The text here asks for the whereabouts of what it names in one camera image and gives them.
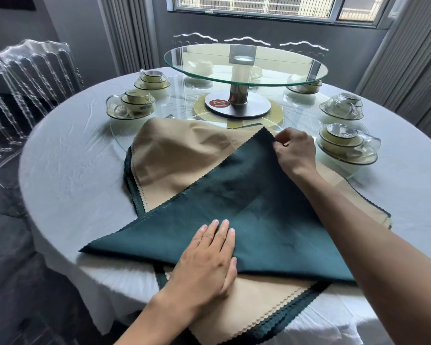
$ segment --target person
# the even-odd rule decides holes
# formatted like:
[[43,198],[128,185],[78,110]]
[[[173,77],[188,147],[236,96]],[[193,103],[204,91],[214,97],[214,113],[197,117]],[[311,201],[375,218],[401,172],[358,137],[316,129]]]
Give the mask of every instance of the person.
[[[431,259],[353,205],[316,171],[314,140],[292,128],[275,137],[279,164],[310,201],[392,341],[431,345]],[[237,276],[235,230],[203,225],[116,345],[168,345]]]

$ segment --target red number sticker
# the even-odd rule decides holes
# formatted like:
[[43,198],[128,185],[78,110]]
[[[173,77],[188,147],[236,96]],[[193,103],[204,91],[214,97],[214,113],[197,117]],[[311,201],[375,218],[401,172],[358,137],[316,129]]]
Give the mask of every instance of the red number sticker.
[[214,99],[209,102],[211,106],[214,108],[228,108],[230,106],[230,102],[223,99]]

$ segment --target folded napkin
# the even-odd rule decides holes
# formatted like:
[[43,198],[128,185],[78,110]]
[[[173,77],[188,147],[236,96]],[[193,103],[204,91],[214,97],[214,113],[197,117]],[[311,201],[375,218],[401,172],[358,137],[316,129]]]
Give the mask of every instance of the folded napkin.
[[[225,130],[198,121],[151,119],[125,160],[138,220],[82,251],[175,264],[195,227],[228,218],[237,230],[240,272],[352,281],[308,201],[279,168],[272,140],[259,126]],[[389,225],[389,215],[338,174],[322,165],[318,170],[355,205]],[[190,330],[203,345],[265,341],[326,286],[240,276],[230,297]]]

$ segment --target dark tile floor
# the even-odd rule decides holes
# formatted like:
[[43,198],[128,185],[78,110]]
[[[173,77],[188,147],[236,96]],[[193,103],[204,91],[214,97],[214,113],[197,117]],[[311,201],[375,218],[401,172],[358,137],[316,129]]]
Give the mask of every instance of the dark tile floor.
[[125,327],[101,337],[76,288],[35,251],[18,164],[19,155],[0,168],[0,182],[11,188],[0,187],[0,345],[113,344]]

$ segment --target gray curtain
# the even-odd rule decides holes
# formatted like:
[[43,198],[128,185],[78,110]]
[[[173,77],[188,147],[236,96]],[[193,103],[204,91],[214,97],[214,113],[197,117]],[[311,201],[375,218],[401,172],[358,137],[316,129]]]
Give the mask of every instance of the gray curtain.
[[431,137],[431,0],[408,0],[356,93]]
[[101,0],[122,75],[159,67],[152,0]]

